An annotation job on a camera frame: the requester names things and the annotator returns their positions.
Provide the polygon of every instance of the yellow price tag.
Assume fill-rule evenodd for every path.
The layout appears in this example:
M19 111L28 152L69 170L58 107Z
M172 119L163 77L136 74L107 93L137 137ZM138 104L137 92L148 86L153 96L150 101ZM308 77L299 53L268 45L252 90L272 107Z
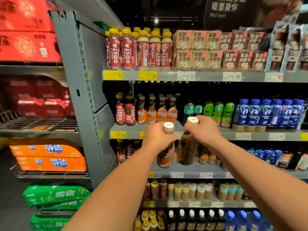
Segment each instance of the yellow price tag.
M308 133L301 133L301 141L308 141Z
M125 131L110 131L111 139L125 139L126 132Z
M104 80L123 80L122 70L104 70Z
M157 71L139 71L139 79L143 81L157 81Z
M144 136L144 131L140 131L139 132L139 139L143 140L143 136Z
M154 208L155 207L155 201L143 201L143 206L145 208Z

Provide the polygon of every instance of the left hand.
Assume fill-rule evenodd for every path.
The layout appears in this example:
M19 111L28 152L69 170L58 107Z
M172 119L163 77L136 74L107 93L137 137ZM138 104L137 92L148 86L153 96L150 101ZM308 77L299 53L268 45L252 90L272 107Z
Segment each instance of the left hand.
M177 139L176 135L168 135L163 130L164 123L157 122L148 126L144 132L142 148L152 150L156 155L165 150L168 145Z

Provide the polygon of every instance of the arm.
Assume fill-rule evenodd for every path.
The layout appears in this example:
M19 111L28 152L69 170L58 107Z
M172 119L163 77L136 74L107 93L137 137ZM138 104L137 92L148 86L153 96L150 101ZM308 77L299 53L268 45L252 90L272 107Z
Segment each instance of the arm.
M224 139L214 120L197 116L199 125L185 128L225 164L279 231L305 231L308 227L308 185Z
M150 125L142 147L102 181L62 231L132 230L153 160L175 140L162 122Z

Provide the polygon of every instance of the white price tag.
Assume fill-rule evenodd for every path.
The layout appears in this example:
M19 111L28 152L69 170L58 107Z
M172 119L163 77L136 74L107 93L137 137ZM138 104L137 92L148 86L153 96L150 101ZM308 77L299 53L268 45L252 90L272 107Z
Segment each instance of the white price tag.
M212 202L211 207L212 208L223 208L224 202Z
M184 178L183 172L171 172L170 178Z
M178 81L196 81L195 71L178 71L177 72Z
M236 132L235 140L251 140L251 133L247 132Z
M213 173L212 172L200 173L199 178L213 178Z
M244 207L245 208L256 208L257 206L255 205L254 202L244 202Z
M283 141L284 139L284 133L269 133L269 141Z
M234 178L230 172L226 172L226 178Z
M265 73L265 82L282 82L283 81L283 73Z
M168 201L168 208L178 208L179 206L179 201Z
M190 208L199 208L199 207L201 207L201 202L200 202L200 201L189 202L188 206L189 206Z
M223 82L241 82L242 72L223 72Z

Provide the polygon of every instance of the fanta box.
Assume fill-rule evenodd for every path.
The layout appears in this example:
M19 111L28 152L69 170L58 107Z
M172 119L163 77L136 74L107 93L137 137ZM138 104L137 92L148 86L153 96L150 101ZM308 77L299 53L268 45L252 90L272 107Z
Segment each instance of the fanta box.
M55 32L49 10L59 10L46 0L0 0L0 31Z
M60 171L60 172L84 172L87 165L84 157L29 157L16 156L16 160L25 171Z
M8 145L14 156L83 157L76 144L64 139L11 138Z

